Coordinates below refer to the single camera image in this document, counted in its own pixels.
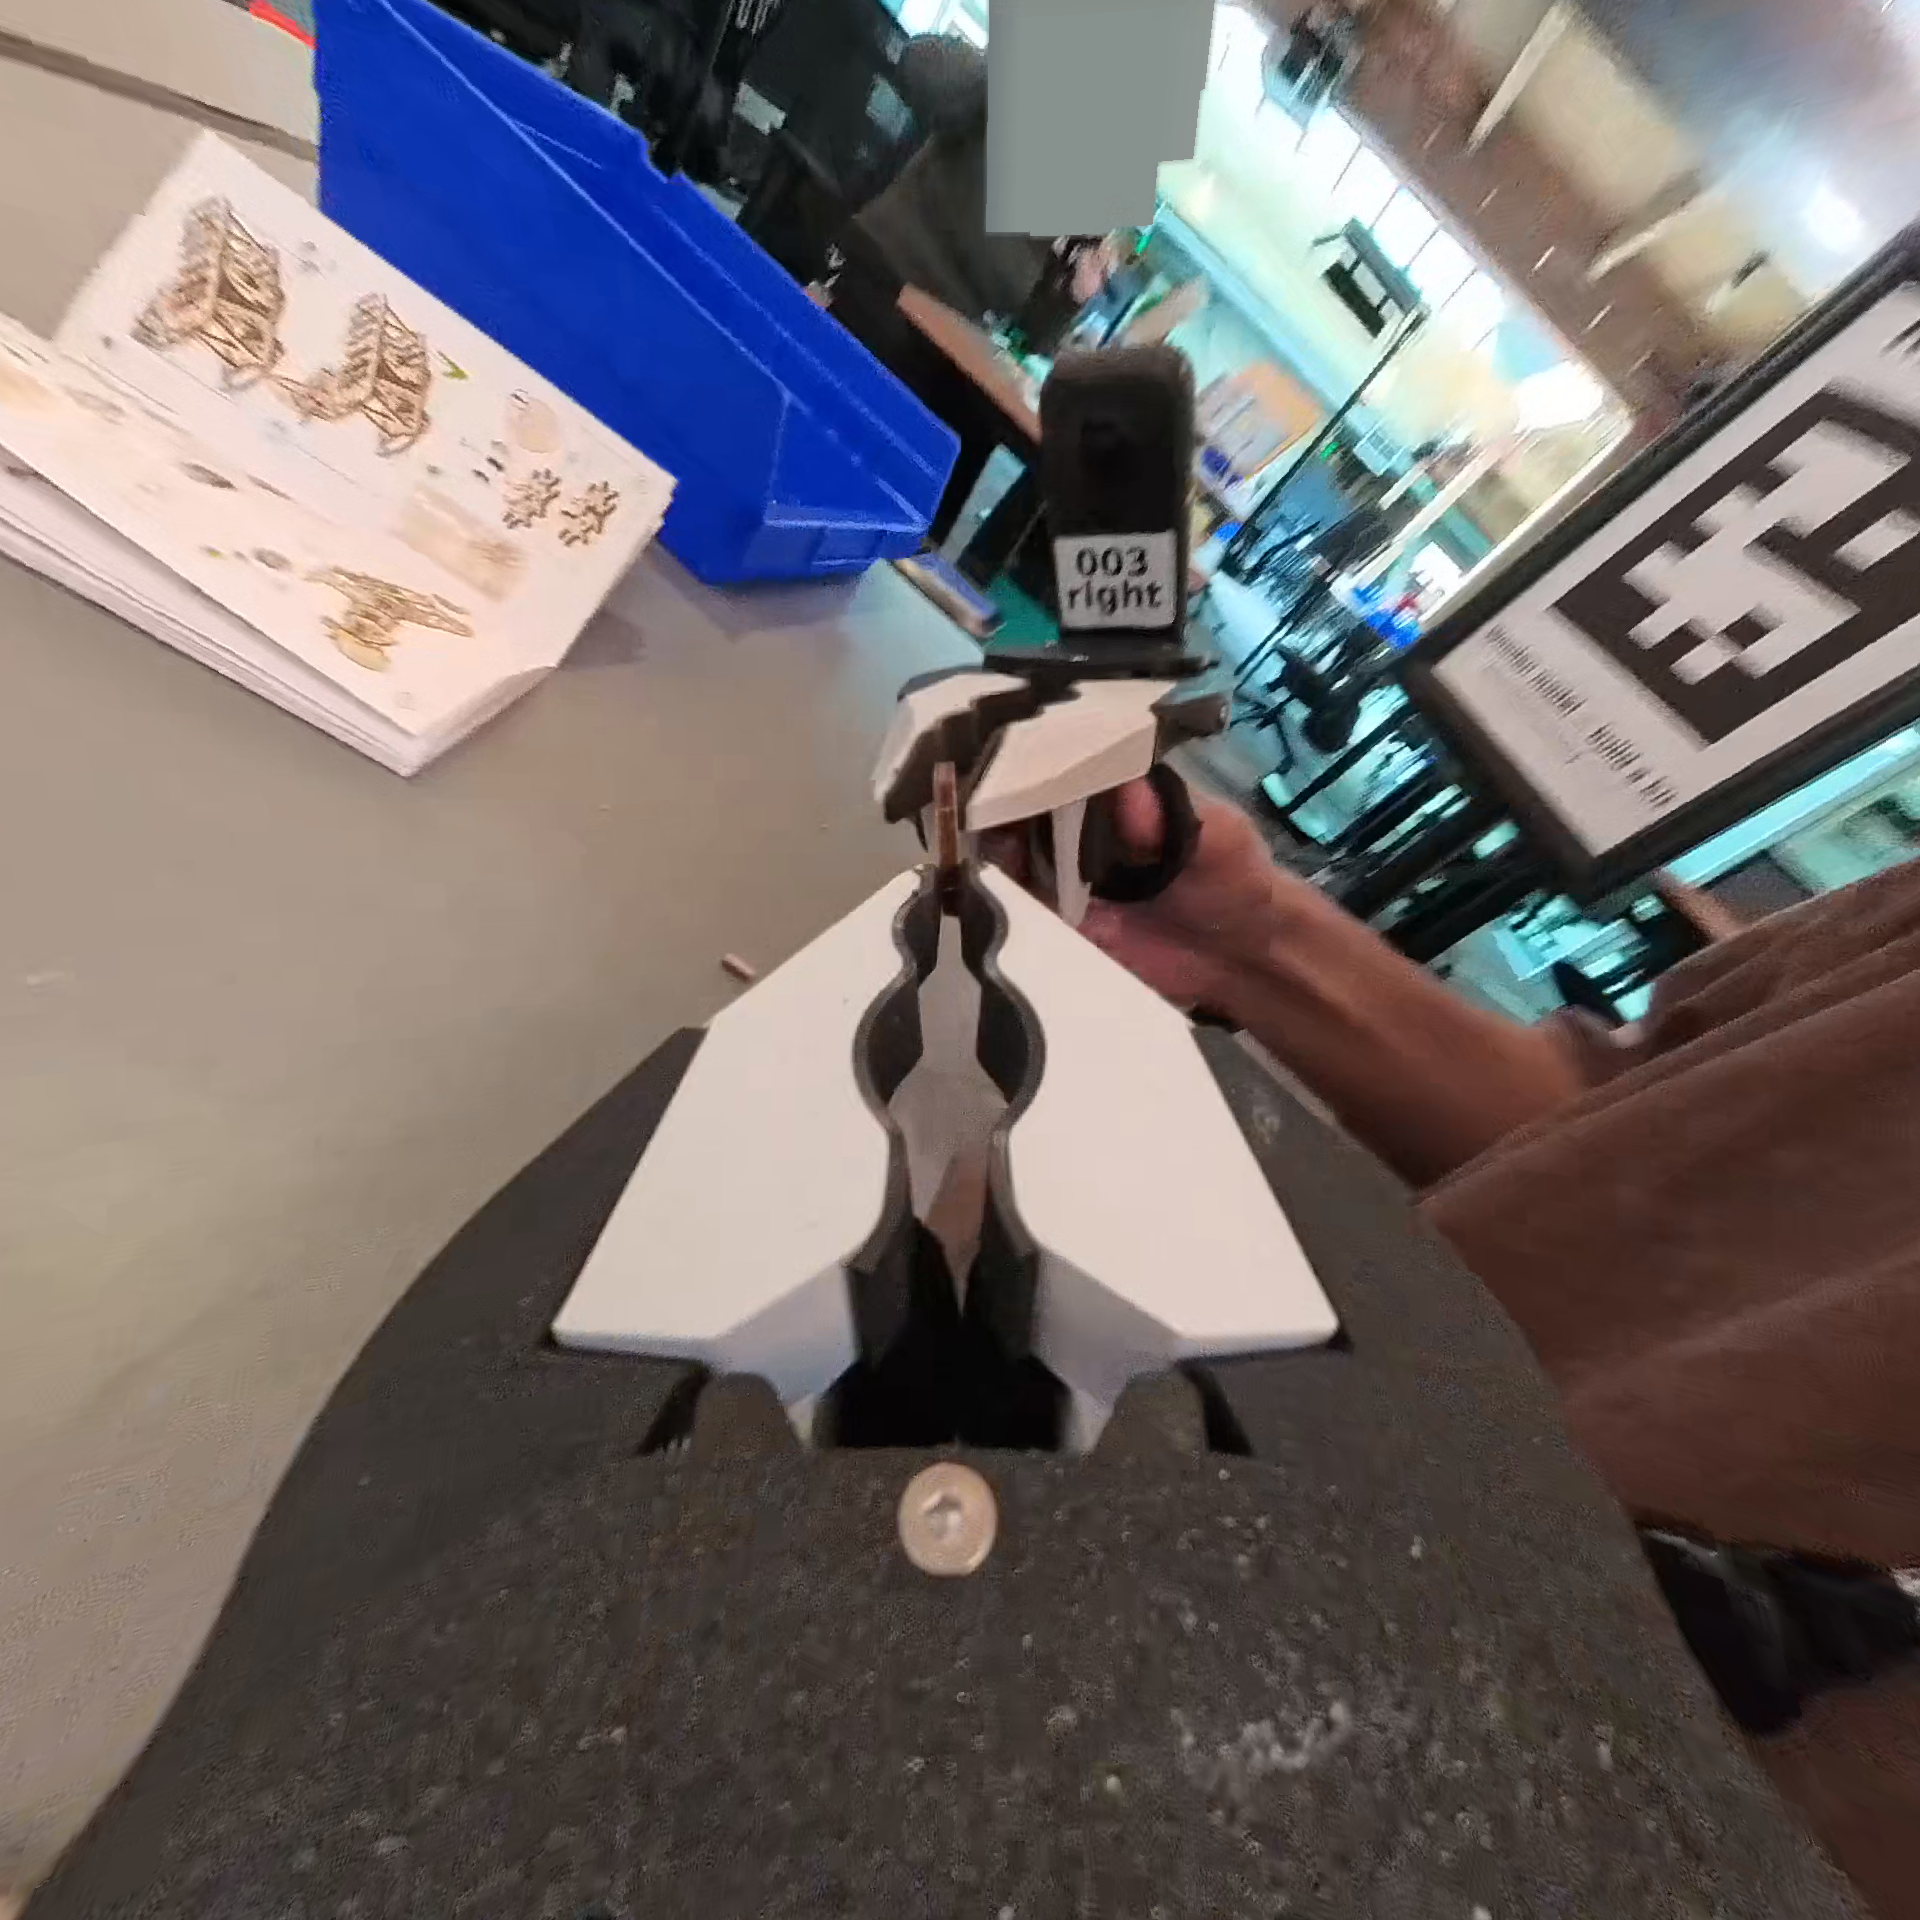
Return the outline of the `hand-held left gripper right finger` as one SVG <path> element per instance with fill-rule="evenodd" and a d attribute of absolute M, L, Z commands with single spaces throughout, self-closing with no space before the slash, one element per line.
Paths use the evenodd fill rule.
<path fill-rule="evenodd" d="M 968 1305 L 1104 1418 L 1189 1362 L 1308 1353 L 1339 1321 L 1196 1026 L 994 869 L 960 911 L 1000 1093 Z"/>

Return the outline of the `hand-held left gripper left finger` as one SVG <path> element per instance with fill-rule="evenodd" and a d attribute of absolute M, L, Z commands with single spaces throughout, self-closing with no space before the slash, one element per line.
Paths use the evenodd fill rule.
<path fill-rule="evenodd" d="M 924 1054 L 943 904 L 888 879 L 696 1040 L 552 1337 L 812 1401 L 927 1303 L 897 1094 Z"/>

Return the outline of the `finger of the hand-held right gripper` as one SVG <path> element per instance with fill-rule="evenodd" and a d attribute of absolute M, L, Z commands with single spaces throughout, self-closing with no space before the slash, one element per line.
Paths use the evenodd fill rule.
<path fill-rule="evenodd" d="M 1072 692 L 996 733 L 962 826 L 996 832 L 1143 778 L 1160 756 L 1162 692 Z"/>
<path fill-rule="evenodd" d="M 881 743 L 873 801 L 889 824 L 914 823 L 932 804 L 943 762 L 964 799 L 1000 736 L 1045 706 L 1039 686 L 1020 674 L 943 671 L 911 681 Z"/>

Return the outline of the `person's right forearm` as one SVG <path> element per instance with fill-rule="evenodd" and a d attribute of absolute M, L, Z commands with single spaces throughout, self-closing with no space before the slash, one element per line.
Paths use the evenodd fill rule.
<path fill-rule="evenodd" d="M 1588 1086 L 1560 1026 L 1455 997 L 1280 869 L 1244 941 L 1236 1023 L 1405 1183 L 1442 1181 Z"/>

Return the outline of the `grey desk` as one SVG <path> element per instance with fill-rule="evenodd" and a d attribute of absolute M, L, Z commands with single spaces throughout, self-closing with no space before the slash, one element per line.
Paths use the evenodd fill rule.
<path fill-rule="evenodd" d="M 709 935 L 883 872 L 960 640 L 641 564 L 407 784 L 4 582 L 4 1893 L 20 1914 L 1255 1914 L 1143 1520 L 1245 1520 L 1186 1382 L 1093 1463 L 911 1468 L 545 1321 L 690 1064 Z"/>

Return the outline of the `person's right hand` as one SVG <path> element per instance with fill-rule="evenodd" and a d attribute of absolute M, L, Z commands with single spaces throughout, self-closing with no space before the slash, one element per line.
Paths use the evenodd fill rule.
<path fill-rule="evenodd" d="M 1196 836 L 1172 882 L 1140 903 L 1093 901 L 1079 930 L 1186 1013 L 1280 1028 L 1309 1006 L 1330 903 L 1234 804 L 1203 796 L 1191 810 Z"/>

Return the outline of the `wooden background table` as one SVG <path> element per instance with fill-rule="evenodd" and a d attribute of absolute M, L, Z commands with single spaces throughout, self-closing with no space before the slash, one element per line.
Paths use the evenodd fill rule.
<path fill-rule="evenodd" d="M 1041 381 L 1025 370 L 1012 351 L 996 344 L 987 329 L 919 286 L 901 288 L 897 310 L 996 409 L 1018 441 L 1034 447 L 1041 442 Z"/>

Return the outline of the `blue plastic bin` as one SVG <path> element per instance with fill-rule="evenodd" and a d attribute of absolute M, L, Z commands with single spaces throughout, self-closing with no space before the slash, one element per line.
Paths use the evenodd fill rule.
<path fill-rule="evenodd" d="M 320 205 L 674 476 L 706 585 L 921 551 L 955 434 L 633 127 L 439 7 L 315 4 Z"/>

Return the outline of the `person's brown clothing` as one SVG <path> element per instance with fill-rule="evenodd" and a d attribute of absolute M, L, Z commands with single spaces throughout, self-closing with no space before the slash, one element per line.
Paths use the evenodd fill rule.
<path fill-rule="evenodd" d="M 1636 1529 L 1919 1564 L 1915 860 L 1571 1028 L 1586 1090 L 1428 1188 Z M 1915 1662 L 1751 1735 L 1872 1914 L 1915 1914 Z"/>

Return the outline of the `open instruction booklet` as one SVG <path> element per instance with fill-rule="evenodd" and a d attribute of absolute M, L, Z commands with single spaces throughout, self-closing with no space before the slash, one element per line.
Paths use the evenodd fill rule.
<path fill-rule="evenodd" d="M 401 776 L 561 668 L 674 476 L 212 132 L 50 337 L 4 556 Z"/>

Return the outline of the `black and white marker sign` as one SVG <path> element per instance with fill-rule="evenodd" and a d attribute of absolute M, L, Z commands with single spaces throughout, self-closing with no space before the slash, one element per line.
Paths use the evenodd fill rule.
<path fill-rule="evenodd" d="M 1913 721 L 1915 224 L 1455 599 L 1401 681 L 1584 904 Z"/>

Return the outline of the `wristwatch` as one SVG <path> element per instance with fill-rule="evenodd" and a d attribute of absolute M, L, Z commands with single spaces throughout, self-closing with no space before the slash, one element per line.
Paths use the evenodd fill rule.
<path fill-rule="evenodd" d="M 1729 1717 L 1754 1737 L 1919 1654 L 1919 1606 L 1888 1567 L 1639 1526 L 1666 1609 Z"/>

